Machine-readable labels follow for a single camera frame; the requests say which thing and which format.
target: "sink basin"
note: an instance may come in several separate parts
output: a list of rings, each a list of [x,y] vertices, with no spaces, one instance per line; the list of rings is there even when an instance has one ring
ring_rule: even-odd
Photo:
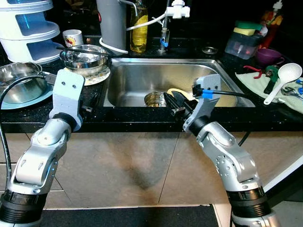
[[[146,94],[152,91],[166,92],[170,88],[178,88],[192,95],[191,86],[196,78],[216,73],[221,75],[222,90],[241,92],[214,60],[112,59],[104,106],[145,106]],[[254,105],[241,97],[222,96],[217,106]]]

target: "white spoon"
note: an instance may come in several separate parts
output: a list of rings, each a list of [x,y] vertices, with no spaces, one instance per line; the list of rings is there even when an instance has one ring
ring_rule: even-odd
[[[275,96],[278,94],[279,90],[284,84],[292,82],[298,79],[302,75],[302,68],[296,63],[289,63],[282,66],[278,71],[278,76],[280,78],[280,83],[275,87],[275,89],[270,92],[267,98],[264,100],[264,104],[270,104]]]

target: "dish towel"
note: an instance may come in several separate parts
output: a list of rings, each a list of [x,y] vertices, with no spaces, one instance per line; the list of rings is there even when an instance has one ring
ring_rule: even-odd
[[[259,95],[262,98],[267,98],[267,94],[264,93],[264,89],[266,88],[268,82],[270,81],[269,77],[266,77],[265,74],[262,74],[261,78],[254,79],[254,77],[258,76],[258,72],[252,72],[252,73],[245,73],[245,74],[237,74],[236,77],[252,92]],[[280,83],[280,79],[276,82],[274,88],[277,86],[277,84]],[[296,90],[298,93],[298,88],[302,85],[296,84],[295,82],[290,82],[285,84],[283,87],[292,87]],[[274,103],[284,103],[288,107],[292,108],[293,110],[296,110],[303,114],[303,100],[294,97],[294,96],[284,96],[281,91],[278,92],[275,99],[273,100]]]

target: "kitchen counter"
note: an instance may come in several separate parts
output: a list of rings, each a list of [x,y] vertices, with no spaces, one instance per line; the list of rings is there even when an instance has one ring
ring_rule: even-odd
[[[254,60],[243,60],[233,55],[219,52],[206,55],[201,51],[199,40],[171,40],[173,47],[167,53],[159,54],[158,41],[152,40],[146,53],[130,53],[128,58],[175,58],[214,59],[238,87],[253,96],[256,107],[216,107],[211,119],[218,121],[228,131],[302,131],[303,115],[283,104],[263,105],[263,98],[249,91],[235,76],[245,73],[243,65],[254,64]],[[56,61],[43,66],[44,71],[56,73],[64,65]],[[33,133],[43,127],[52,109],[51,97],[32,106],[2,112],[5,132]],[[152,107],[102,107],[97,105],[92,113],[83,113],[84,123],[78,132],[115,131],[182,131],[181,125],[170,115],[169,109]]]

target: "blue plate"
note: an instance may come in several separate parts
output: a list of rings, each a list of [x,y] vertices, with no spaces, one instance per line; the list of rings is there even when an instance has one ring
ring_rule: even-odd
[[[11,104],[11,103],[2,102],[1,110],[14,110],[14,109],[27,107],[45,100],[46,98],[51,96],[52,93],[53,93],[53,86],[48,85],[46,91],[40,97],[26,103]]]

